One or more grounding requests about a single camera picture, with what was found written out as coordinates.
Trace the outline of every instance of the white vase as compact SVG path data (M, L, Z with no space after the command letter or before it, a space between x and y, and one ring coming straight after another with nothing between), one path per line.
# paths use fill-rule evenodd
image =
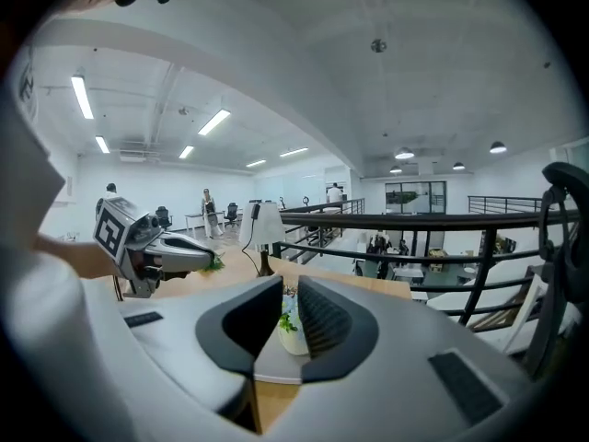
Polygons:
M287 331L279 326L278 338L289 354L306 355L309 353L302 329L298 331Z

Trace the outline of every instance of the linear light fixture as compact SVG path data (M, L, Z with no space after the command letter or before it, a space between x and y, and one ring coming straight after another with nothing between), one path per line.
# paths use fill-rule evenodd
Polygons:
M86 83L82 76L73 76L72 85L74 86L75 97L77 102L82 109L82 114L87 120L94 120L92 109L90 108L90 102L88 101L88 95L86 93Z
M184 150L182 151L182 154L179 155L179 158L188 157L189 154L192 152L192 149L194 149L194 145L187 145L186 147L184 147Z
M291 156L292 154L298 154L299 152L305 152L307 150L309 150L308 147L302 147L302 148L296 149L294 151L288 151L288 152L285 152L284 154L280 154L280 157Z
M217 114L215 114L213 116L213 118L211 118L211 120L203 126L203 128L199 131L199 134L201 136L206 136L214 128L216 128L222 120L224 120L230 114L231 113L227 110L219 110L219 112Z
M258 166L259 164L263 164L264 162L266 162L266 161L265 160L256 160L255 162L252 162L251 164L247 164L246 167Z
M107 147L107 143L104 140L104 137L102 136L96 136L96 142L98 143L98 146L100 147L100 150L102 151L103 154L109 154L109 148Z
M491 149L489 149L489 152L491 152L492 154L501 154L501 152L505 152L506 150L507 147L505 147L504 143L502 143L501 141L495 141L491 145Z
M412 157L415 157L415 154L413 154L413 151L411 149L409 149L408 147L402 147L401 149L398 150L397 154L395 155L395 158L398 158L398 159L412 158Z

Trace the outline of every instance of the black chair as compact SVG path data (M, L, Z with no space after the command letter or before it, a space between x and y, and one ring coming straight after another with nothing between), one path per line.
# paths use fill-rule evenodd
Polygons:
M156 216L159 220L159 225L162 228L168 229L170 226L172 226L172 216L169 215L169 211L165 206L159 206L156 209Z
M235 203L230 203L227 206L227 216L224 218L229 221L228 226L235 226L237 224L237 205Z

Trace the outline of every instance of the ceiling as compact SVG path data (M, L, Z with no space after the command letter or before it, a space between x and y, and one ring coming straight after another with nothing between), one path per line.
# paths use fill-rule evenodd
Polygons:
M402 146L446 173L496 160L494 140L512 155L586 133L567 67L520 0L255 1L346 100L368 176L387 173ZM376 38L385 52L371 51Z
M85 77L94 120L86 120L70 77ZM112 49L51 46L35 51L40 119L46 119L83 155L101 155L102 135L110 151L128 160L181 162L246 170L325 154L309 135L257 101L209 77L145 55ZM198 131L220 110L231 112L206 136ZM186 145L191 155L179 160ZM283 152L309 150L291 157Z

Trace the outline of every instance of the wooden tabletop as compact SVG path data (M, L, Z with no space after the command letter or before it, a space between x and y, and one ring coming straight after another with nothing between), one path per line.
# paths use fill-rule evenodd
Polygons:
M241 248L230 247L218 250L217 253L222 256L221 260L225 264L224 269L215 272L193 272L183 279L174 278L167 282L162 282L152 296L152 299L192 295L202 290L242 284L256 278L256 269L249 258L241 252ZM254 250L247 250L247 253L258 265L258 268L260 268L260 254ZM284 277L284 283L289 286L297 285L300 275L308 275L342 282L347 285L360 286L394 297L411 299L409 285L405 282L393 282L390 280L378 280L375 278L329 272L309 267L308 265L283 261L274 257L270 257L270 266L277 274Z

